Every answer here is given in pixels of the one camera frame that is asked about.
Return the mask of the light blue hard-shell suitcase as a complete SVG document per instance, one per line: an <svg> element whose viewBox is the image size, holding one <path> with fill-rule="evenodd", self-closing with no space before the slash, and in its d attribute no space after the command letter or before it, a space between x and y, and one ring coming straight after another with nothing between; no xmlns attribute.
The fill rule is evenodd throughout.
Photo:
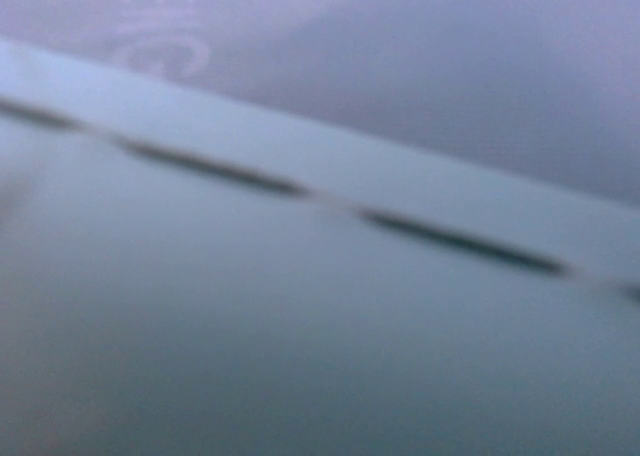
<svg viewBox="0 0 640 456"><path fill-rule="evenodd" d="M5 455L635 455L639 213L1 43Z"/></svg>

